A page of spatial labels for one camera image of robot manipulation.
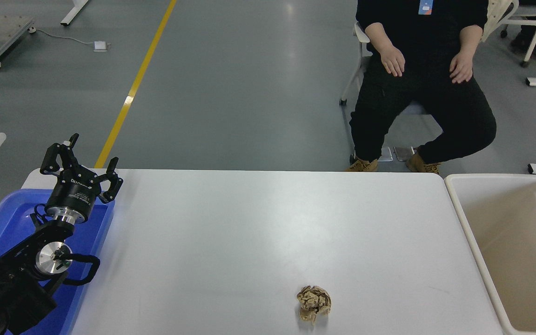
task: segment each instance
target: white cable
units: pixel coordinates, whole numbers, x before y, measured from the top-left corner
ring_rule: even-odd
[[[75,38],[71,38],[71,37],[66,37],[66,36],[56,36],[56,35],[53,35],[53,34],[49,34],[48,32],[45,32],[45,30],[40,30],[40,29],[37,29],[38,32],[41,32],[41,33],[44,33],[44,34],[47,34],[51,37],[54,37],[54,38],[64,38],[64,39],[67,39],[67,40],[74,40],[76,42],[80,42],[82,44],[86,44],[86,45],[89,45],[89,44],[94,44],[94,42],[82,42],[81,40],[76,40]]]

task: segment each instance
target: man's right hand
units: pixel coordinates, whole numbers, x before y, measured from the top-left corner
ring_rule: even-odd
[[[386,72],[395,77],[402,77],[405,60],[400,50],[390,44],[389,46],[382,47],[378,52],[380,53],[382,64],[386,69]]]

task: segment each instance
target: hand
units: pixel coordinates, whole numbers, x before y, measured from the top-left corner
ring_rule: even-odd
[[[460,51],[450,62],[452,83],[468,82],[473,78],[473,55]]]
[[[395,77],[402,77],[405,61],[400,50],[396,49],[394,45],[390,45],[389,47],[379,51],[379,53],[386,72]]]

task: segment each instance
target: robotic arm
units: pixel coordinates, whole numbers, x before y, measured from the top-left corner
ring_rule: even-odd
[[[57,184],[44,204],[46,214],[39,214],[37,205],[30,215],[34,234],[0,257],[0,335],[7,329],[17,335],[36,326],[57,307],[52,296],[61,284],[87,284],[100,265],[95,256],[72,253],[65,240],[73,235],[76,224],[87,222],[96,197],[103,203],[113,201],[123,180],[115,173],[117,157],[102,176],[80,165],[73,154],[77,138],[74,134],[69,142],[47,149],[40,173],[57,176]],[[59,174],[57,157],[63,167]],[[100,183],[106,180],[111,185],[103,193]],[[85,278],[67,278],[73,261],[91,264]]]

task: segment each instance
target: desk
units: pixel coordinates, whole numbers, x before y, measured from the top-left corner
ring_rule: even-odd
[[[502,334],[439,176],[117,172],[74,335]],[[309,284],[332,296],[314,329],[295,298]]]

